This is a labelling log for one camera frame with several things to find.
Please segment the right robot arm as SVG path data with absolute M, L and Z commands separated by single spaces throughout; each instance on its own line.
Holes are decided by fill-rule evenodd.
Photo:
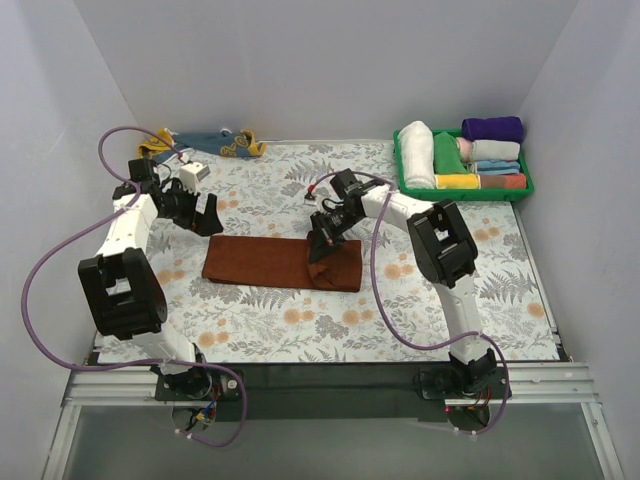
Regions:
M 338 201 L 325 199 L 310 216 L 308 262 L 316 264 L 345 245 L 344 233 L 360 221 L 375 221 L 371 246 L 377 245 L 382 224 L 405 232 L 422 276 L 435 288 L 441 302 L 449 339 L 434 345 L 418 345 L 404 338 L 386 314 L 380 297 L 376 252 L 370 251 L 369 269 L 374 299 L 392 336 L 404 346 L 422 352 L 449 350 L 454 391 L 462 394 L 488 388 L 497 368 L 497 348 L 481 331 L 474 293 L 477 246 L 455 202 L 411 198 L 385 179 L 345 169 L 323 175 Z

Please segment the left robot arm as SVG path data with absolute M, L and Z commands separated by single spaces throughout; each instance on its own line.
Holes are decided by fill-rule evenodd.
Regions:
M 129 180 L 112 195 L 117 217 L 96 255 L 79 263 L 79 279 L 98 332 L 131 342 L 154 360 L 152 371 L 170 390 L 199 400 L 211 392 L 213 376 L 200 349 L 169 323 L 146 247 L 157 219 L 200 237 L 222 232 L 216 196 L 199 190 L 210 169 L 188 162 L 161 179 L 150 159 L 134 159 L 128 167 Z

